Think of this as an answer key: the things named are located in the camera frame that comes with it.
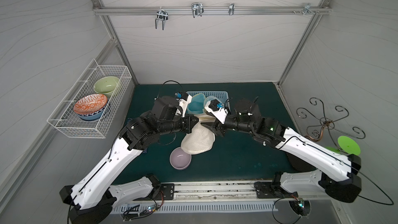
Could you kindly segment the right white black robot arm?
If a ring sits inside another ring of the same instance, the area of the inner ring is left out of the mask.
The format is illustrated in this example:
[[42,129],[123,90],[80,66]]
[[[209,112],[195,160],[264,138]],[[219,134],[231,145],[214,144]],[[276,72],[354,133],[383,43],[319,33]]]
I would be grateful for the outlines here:
[[295,198],[299,192],[318,192],[352,203],[359,196],[362,190],[362,180],[358,176],[361,169],[359,156],[332,152],[292,128],[282,126],[276,119],[262,117],[258,104],[248,99],[238,102],[233,115],[219,100],[207,102],[204,108],[216,120],[203,122],[202,126],[216,136],[224,137],[227,131],[247,133],[255,141],[294,155],[315,167],[311,172],[278,172],[270,183],[255,183],[258,198]]

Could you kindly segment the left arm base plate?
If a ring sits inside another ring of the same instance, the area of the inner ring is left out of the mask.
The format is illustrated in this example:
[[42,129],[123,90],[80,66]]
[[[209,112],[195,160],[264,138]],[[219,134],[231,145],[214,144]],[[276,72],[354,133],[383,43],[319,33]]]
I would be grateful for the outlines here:
[[156,201],[171,201],[174,199],[175,184],[164,183],[154,187],[151,198]]

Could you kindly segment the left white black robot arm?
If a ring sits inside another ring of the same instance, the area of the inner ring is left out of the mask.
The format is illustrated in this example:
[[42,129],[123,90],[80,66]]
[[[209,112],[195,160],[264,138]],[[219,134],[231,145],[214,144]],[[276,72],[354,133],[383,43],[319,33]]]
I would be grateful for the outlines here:
[[115,207],[152,194],[160,186],[154,175],[120,186],[112,183],[147,147],[157,143],[160,136],[192,132],[199,119],[187,114],[191,101],[186,92],[178,92],[175,97],[158,97],[152,110],[129,121],[94,169],[79,183],[61,189],[61,199],[69,206],[67,223],[99,224]]

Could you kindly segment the cream mesh laundry bag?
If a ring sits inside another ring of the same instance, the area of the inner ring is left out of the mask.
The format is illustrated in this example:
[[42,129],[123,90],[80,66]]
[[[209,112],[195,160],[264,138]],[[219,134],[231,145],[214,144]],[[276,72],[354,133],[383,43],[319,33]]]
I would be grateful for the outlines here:
[[197,155],[211,150],[216,138],[214,133],[201,125],[202,122],[213,123],[216,118],[206,114],[196,115],[196,117],[198,117],[199,122],[181,142],[181,149],[190,155]]

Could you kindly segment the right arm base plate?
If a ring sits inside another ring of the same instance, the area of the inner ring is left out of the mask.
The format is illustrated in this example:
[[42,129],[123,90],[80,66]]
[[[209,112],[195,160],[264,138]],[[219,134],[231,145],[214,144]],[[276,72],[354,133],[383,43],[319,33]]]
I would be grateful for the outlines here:
[[285,199],[285,198],[298,198],[297,192],[287,192],[282,189],[280,183],[274,182],[261,182],[254,183],[257,199]]

